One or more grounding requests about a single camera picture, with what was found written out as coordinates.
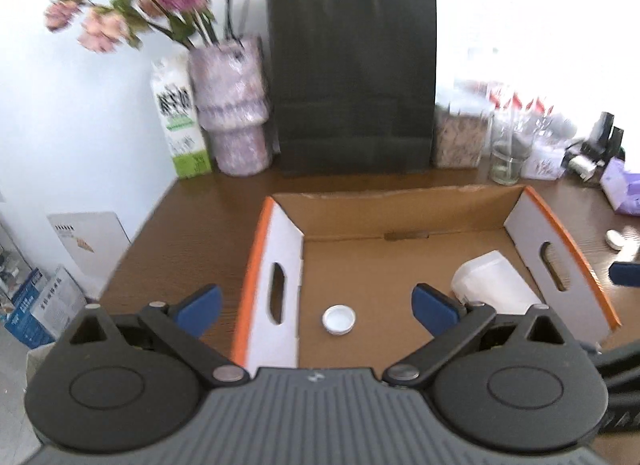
white card on wall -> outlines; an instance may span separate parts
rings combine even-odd
[[[130,241],[114,212],[49,214],[49,222],[82,273],[109,279]]]

white wall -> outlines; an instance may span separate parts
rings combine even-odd
[[[113,210],[136,235],[174,180],[148,84],[172,46],[150,34],[141,52],[93,54],[76,43],[79,23],[46,31],[46,5],[0,0],[0,217],[33,263],[62,262],[86,285],[46,214]],[[639,18],[632,0],[438,0],[438,81],[468,47],[496,47],[500,74],[552,96],[582,131],[604,109],[637,129]],[[266,34],[264,0],[248,28]]]

white and green carton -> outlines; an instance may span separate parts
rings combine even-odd
[[[178,54],[156,62],[151,88],[178,178],[211,172],[193,102],[187,55]]]

floor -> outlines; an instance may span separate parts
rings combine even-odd
[[[18,465],[39,447],[24,413],[27,347],[0,326],[0,463]]]

ribbed gray surface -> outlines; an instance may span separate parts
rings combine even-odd
[[[262,369],[212,392],[172,437],[114,456],[45,448],[29,465],[606,465],[589,449],[511,457],[449,432],[419,393],[368,369]]]

